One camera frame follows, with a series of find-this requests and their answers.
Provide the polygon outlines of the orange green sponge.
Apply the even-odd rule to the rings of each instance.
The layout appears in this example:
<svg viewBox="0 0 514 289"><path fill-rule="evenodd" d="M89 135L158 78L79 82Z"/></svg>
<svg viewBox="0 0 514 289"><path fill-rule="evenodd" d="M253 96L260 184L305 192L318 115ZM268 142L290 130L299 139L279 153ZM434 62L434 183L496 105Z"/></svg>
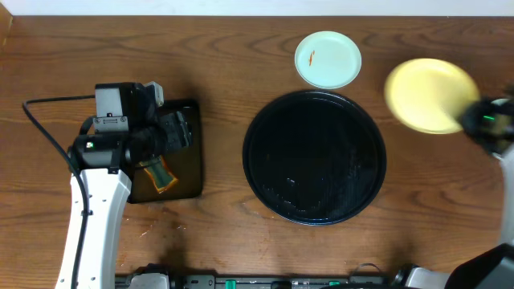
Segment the orange green sponge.
<svg viewBox="0 0 514 289"><path fill-rule="evenodd" d="M169 169L163 156L155 157L149 161L141 161L137 168L145 171L158 193L171 189L179 182L178 178Z"/></svg>

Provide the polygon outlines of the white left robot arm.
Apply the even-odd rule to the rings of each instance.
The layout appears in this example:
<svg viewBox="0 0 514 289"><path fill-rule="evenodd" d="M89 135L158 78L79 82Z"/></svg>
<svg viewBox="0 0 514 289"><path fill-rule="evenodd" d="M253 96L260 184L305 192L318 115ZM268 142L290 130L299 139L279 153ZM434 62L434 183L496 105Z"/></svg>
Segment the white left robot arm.
<svg viewBox="0 0 514 289"><path fill-rule="evenodd" d="M58 288L113 288L125 205L202 192L200 114L161 108L97 113L71 147L71 217Z"/></svg>

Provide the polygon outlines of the yellow plate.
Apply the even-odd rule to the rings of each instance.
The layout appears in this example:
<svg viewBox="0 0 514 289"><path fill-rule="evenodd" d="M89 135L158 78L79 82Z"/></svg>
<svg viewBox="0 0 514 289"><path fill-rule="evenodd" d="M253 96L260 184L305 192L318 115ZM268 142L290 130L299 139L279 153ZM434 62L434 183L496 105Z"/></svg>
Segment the yellow plate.
<svg viewBox="0 0 514 289"><path fill-rule="evenodd" d="M461 131L459 118L480 100L475 81L440 59L412 59L396 66L385 80L384 93L401 123L429 134Z"/></svg>

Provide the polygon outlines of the pale green plate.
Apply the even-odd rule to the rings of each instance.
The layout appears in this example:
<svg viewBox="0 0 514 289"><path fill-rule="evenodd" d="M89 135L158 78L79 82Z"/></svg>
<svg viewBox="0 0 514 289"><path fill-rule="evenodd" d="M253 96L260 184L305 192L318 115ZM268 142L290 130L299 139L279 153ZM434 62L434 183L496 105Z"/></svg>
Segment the pale green plate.
<svg viewBox="0 0 514 289"><path fill-rule="evenodd" d="M335 31L319 31L297 46L294 64L302 79L322 89L342 88L358 76L362 57L356 43Z"/></svg>

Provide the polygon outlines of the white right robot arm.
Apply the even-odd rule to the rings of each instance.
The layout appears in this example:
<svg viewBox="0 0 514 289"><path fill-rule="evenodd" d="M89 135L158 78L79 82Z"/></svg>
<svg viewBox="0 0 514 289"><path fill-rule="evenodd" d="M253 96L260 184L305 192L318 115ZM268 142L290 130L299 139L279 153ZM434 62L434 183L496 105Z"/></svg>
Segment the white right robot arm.
<svg viewBox="0 0 514 289"><path fill-rule="evenodd" d="M409 189L413 206L407 218L433 215L438 234L425 253L445 260L461 256L451 239L459 228L450 222L467 222L475 234L466 242L497 238L494 248L467 260L451 273L431 271L415 265L399 271L395 284L404 288L511 288L513 286L513 101L484 99L467 107L461 118L470 140L480 145L478 153L465 153L465 161L449 168L450 181L434 175L436 185L425 190Z"/></svg>

